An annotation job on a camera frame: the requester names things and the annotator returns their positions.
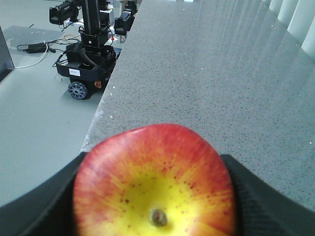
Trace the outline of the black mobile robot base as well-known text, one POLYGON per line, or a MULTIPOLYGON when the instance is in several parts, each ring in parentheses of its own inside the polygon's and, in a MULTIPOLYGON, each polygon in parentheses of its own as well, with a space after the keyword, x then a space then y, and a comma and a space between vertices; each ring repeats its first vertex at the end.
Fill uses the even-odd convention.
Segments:
POLYGON ((81 40, 66 47, 66 61, 57 59, 57 72, 68 77, 68 93, 85 100, 103 90, 116 64, 116 52, 107 42, 112 36, 108 8, 111 0, 66 0, 49 9, 50 23, 78 24, 81 40))

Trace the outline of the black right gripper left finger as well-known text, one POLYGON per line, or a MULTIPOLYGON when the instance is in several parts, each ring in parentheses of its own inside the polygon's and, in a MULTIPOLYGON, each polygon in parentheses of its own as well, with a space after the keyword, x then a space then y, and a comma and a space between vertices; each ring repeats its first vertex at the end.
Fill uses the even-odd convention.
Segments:
POLYGON ((73 236, 74 179, 83 152, 51 178, 0 208, 2 236, 73 236))

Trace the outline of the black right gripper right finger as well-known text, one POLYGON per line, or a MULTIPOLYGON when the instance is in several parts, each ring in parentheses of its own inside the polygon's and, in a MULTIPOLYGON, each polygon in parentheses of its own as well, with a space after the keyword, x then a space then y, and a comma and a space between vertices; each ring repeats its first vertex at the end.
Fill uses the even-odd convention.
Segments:
POLYGON ((315 213, 284 196, 233 156, 222 154, 230 173, 239 236, 313 236, 315 213))

